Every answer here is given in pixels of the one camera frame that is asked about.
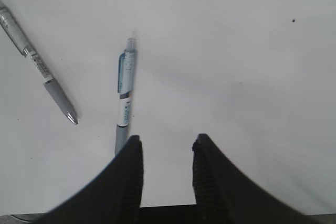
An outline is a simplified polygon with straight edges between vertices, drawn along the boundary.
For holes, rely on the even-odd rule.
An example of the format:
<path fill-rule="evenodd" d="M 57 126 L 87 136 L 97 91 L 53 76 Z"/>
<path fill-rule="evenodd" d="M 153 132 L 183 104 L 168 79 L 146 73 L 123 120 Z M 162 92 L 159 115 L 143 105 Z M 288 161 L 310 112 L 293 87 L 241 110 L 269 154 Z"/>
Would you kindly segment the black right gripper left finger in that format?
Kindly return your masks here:
<path fill-rule="evenodd" d="M 137 223 L 143 190 L 143 147 L 131 136 L 85 188 L 36 223 Z"/>

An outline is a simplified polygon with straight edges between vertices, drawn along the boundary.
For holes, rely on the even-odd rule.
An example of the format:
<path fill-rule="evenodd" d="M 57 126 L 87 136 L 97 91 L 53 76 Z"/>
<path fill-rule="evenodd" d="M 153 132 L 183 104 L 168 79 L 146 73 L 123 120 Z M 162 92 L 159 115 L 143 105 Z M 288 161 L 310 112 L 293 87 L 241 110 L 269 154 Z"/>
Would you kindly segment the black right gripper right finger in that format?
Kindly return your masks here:
<path fill-rule="evenodd" d="M 316 223 L 255 184 L 207 134 L 192 150 L 197 223 Z"/>

